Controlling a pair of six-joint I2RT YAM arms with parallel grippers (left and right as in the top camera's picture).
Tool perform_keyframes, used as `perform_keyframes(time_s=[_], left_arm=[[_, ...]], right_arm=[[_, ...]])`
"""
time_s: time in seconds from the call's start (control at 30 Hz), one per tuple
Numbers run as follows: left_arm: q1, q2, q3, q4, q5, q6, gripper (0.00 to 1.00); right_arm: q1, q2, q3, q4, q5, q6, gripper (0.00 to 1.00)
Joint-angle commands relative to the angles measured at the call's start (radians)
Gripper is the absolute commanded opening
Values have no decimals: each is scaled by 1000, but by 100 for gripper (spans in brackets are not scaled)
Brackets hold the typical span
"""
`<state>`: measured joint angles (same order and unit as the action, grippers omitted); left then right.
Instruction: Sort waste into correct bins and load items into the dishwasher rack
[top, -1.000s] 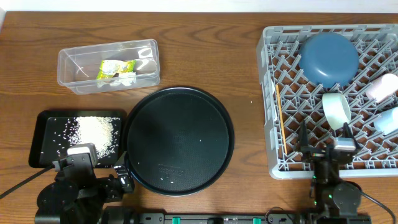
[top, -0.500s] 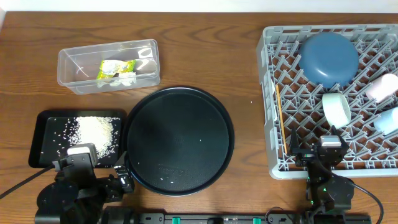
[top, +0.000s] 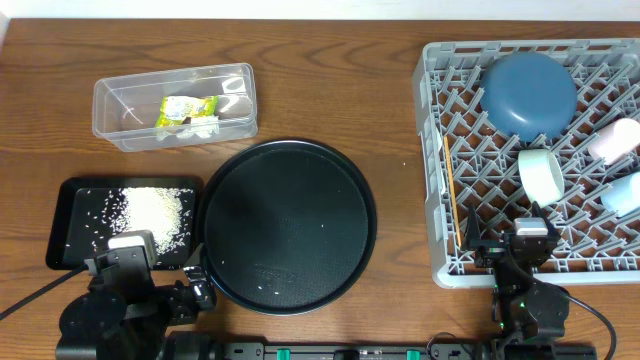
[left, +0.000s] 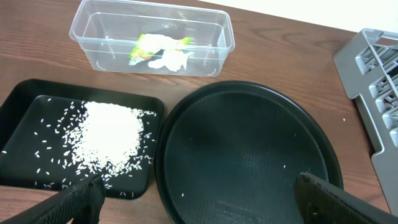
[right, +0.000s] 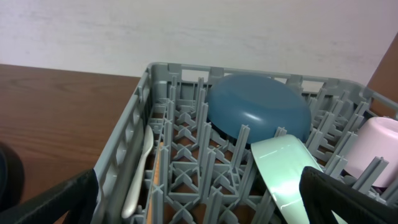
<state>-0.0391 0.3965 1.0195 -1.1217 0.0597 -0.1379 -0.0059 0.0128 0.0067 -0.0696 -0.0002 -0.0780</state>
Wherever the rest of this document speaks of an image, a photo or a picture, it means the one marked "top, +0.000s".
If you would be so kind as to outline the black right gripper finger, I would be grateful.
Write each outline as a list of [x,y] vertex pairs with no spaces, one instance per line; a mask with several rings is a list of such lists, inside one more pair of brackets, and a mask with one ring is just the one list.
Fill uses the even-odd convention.
[[473,204],[468,208],[467,226],[462,245],[463,250],[476,250],[482,245],[479,218]]
[[546,240],[559,240],[561,238],[559,231],[543,213],[537,202],[532,203],[532,214],[535,221],[533,237],[545,238]]

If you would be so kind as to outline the mint green bowl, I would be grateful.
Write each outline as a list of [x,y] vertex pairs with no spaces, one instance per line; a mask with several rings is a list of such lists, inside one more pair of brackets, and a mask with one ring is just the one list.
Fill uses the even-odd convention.
[[564,196],[564,177],[555,155],[547,149],[518,153],[518,171],[530,202],[545,207]]

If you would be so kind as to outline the wooden chopstick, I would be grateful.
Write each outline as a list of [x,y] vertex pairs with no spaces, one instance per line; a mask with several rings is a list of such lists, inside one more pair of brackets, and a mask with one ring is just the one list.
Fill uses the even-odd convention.
[[456,243],[458,248],[460,250],[463,250],[463,244],[462,244],[463,237],[461,235],[460,224],[459,224],[459,215],[458,215],[458,209],[457,209],[457,199],[456,199],[454,176],[453,176],[453,166],[452,166],[452,160],[451,160],[449,141],[446,135],[443,136],[443,147],[444,147],[445,160],[446,160],[449,193],[450,193],[451,204],[452,204],[451,211],[453,215],[453,220],[454,220],[453,222],[454,222],[454,228],[456,233]]

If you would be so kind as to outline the white rice pile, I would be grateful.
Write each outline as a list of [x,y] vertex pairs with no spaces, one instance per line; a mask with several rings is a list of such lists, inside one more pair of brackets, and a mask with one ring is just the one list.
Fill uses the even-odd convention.
[[112,237],[137,230],[153,234],[159,256],[188,247],[196,193],[186,188],[86,188],[74,197],[66,247],[84,254]]

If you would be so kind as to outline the rectangular black tray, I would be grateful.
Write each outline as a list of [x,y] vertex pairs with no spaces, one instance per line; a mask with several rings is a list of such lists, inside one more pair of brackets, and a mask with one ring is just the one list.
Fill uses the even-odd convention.
[[182,244],[176,250],[160,254],[154,268],[175,270],[193,253],[195,244],[189,231],[193,227],[202,181],[197,177],[72,177],[60,187],[46,264],[52,270],[73,270],[113,236],[116,217],[123,212],[115,202],[121,192],[131,188],[177,189],[178,199],[187,212],[181,217]]

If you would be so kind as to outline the light blue cup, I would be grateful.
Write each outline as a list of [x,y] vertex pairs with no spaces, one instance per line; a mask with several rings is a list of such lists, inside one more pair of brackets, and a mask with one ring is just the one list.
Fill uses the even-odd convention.
[[604,208],[615,212],[619,217],[635,211],[640,202],[639,181],[638,172],[612,181],[610,187],[600,196]]

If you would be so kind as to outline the round black serving tray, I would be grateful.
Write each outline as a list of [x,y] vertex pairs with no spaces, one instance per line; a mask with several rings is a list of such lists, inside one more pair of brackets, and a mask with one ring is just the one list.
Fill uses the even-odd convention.
[[285,139],[225,162],[204,188],[194,230],[209,283],[247,309],[297,315],[357,282],[373,253],[377,213],[348,157]]

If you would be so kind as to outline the pale pink cup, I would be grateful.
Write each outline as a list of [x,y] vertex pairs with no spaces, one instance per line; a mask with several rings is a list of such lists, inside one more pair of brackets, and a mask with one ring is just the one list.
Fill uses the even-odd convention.
[[612,165],[639,146],[639,129],[639,122],[635,119],[616,120],[597,132],[587,150],[594,160],[603,159],[605,165]]

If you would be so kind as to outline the blue plate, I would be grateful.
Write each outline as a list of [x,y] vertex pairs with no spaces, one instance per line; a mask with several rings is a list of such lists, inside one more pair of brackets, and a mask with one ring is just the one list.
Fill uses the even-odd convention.
[[480,104],[488,121],[524,142],[540,134],[556,138],[577,108],[577,88],[570,72],[549,56],[514,53],[490,67],[481,80]]

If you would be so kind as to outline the yellow green snack wrapper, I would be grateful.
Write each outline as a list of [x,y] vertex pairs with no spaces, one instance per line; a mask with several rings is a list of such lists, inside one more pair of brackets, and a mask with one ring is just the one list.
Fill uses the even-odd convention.
[[190,96],[167,96],[161,101],[160,115],[155,127],[179,126],[187,118],[208,117],[214,114],[217,96],[197,98]]

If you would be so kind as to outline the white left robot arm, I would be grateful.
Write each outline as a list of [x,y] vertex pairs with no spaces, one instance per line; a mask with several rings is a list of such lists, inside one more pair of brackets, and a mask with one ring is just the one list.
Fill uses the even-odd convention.
[[222,359],[220,346],[204,333],[167,334],[215,309],[214,289],[201,267],[201,246],[183,266],[186,284],[157,286],[157,262],[148,230],[112,237],[107,248],[85,260],[88,292],[63,311],[58,359]]

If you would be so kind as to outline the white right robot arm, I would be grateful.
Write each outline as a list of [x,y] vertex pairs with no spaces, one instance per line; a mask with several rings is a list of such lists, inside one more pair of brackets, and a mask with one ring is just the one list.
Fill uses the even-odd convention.
[[565,334],[569,301],[560,287],[533,277],[533,269],[550,259],[560,233],[538,204],[533,215],[514,220],[498,239],[483,237],[471,206],[462,242],[474,253],[478,268],[492,270],[495,285],[491,317],[502,332],[475,351],[478,359],[552,359],[553,341]]

